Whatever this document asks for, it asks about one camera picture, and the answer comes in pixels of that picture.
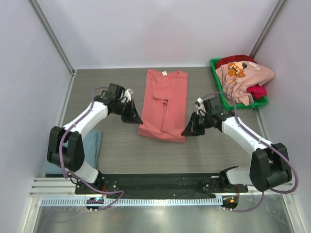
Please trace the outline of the salmon pink t-shirt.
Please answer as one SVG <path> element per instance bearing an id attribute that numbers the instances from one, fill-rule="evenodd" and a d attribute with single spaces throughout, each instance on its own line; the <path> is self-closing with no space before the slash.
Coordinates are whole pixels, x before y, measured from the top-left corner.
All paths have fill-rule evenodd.
<path id="1" fill-rule="evenodd" d="M 188 73 L 147 70 L 138 134 L 154 139 L 184 143 Z"/>

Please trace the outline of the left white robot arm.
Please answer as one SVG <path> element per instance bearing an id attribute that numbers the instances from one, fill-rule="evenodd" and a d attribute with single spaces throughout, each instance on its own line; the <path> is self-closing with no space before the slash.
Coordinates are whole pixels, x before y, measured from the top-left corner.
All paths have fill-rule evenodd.
<path id="1" fill-rule="evenodd" d="M 89 106 L 70 123 L 51 129 L 47 161 L 62 170 L 64 178 L 75 178 L 92 194 L 109 195 L 103 191 L 102 173 L 85 159 L 83 140 L 85 136 L 110 114 L 121 117 L 122 122 L 142 124 L 132 98 L 133 90 L 111 83 L 99 88 L 102 93 L 92 93 Z"/>

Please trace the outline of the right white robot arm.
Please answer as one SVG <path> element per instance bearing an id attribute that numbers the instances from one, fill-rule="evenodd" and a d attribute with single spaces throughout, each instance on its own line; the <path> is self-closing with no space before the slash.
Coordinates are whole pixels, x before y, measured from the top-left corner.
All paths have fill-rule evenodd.
<path id="1" fill-rule="evenodd" d="M 182 136 L 201 136 L 206 129 L 215 128 L 231 137 L 251 157 L 249 167 L 234 166 L 220 172 L 219 186 L 223 191 L 230 192 L 236 185 L 244 184 L 264 192 L 292 180 L 287 148 L 283 144 L 259 136 L 236 112 L 224 110 L 218 98 L 199 98 L 195 105 L 196 111 L 191 114 Z"/>

